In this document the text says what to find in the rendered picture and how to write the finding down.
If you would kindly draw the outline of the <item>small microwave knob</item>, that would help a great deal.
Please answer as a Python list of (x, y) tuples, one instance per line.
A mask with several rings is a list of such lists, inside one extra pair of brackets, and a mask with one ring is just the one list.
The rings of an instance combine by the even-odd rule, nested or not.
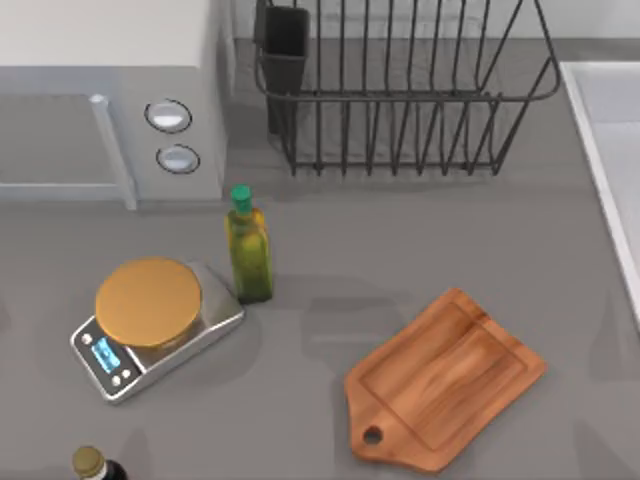
[(174, 175), (188, 175), (200, 166), (200, 156), (191, 147), (174, 144), (157, 150), (156, 163), (165, 171)]

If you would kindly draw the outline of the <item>large microwave knob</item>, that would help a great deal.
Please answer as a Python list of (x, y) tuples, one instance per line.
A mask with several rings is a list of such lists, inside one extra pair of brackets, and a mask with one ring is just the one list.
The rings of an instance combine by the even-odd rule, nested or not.
[(192, 123), (190, 110), (183, 103), (172, 99), (147, 104), (144, 117), (152, 128), (167, 134), (183, 132)]

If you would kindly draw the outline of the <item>green oil bottle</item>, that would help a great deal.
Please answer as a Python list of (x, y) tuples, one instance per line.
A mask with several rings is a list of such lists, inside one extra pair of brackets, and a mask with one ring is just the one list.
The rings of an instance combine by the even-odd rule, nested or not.
[(273, 297), (273, 274), (264, 213), (253, 205), (248, 185), (234, 185), (230, 195), (225, 229), (236, 297), (242, 304), (268, 301)]

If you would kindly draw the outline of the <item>silver kitchen scale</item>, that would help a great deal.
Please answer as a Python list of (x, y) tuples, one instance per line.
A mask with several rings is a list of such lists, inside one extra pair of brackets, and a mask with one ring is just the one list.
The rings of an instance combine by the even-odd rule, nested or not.
[(236, 328), (239, 301), (204, 262), (151, 256), (117, 267), (69, 343), (101, 397), (120, 403)]

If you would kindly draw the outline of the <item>pale microwave oven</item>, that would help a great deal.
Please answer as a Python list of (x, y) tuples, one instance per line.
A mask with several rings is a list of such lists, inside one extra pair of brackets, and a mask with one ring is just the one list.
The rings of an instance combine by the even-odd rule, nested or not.
[[(0, 0), (0, 202), (124, 204), (93, 94), (109, 99), (138, 206), (218, 200), (235, 67), (230, 0)], [(187, 130), (147, 123), (163, 99), (190, 110)], [(156, 163), (174, 144), (198, 153), (195, 172)]]

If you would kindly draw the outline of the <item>dark bottle with gold cap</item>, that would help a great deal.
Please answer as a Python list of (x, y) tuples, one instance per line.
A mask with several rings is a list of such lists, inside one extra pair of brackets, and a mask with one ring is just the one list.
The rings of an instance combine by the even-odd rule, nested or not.
[(72, 469), (79, 480), (129, 480), (124, 467), (106, 458), (93, 446), (81, 446), (72, 455)]

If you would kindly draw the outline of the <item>black cutlery holder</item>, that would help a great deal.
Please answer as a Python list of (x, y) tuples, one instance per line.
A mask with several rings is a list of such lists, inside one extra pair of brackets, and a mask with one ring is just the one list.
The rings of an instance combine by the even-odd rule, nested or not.
[(254, 41), (260, 51), (260, 63), (266, 82), (268, 130), (277, 135), (288, 101), (280, 96), (296, 97), (302, 88), (308, 58), (310, 13), (297, 6), (277, 6), (271, 0), (256, 0)]

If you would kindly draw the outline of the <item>wooden cutting board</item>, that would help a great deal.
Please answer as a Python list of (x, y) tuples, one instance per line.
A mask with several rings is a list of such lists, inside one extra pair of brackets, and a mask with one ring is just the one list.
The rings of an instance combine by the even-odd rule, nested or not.
[(547, 371), (451, 288), (345, 376), (352, 454), (436, 473)]

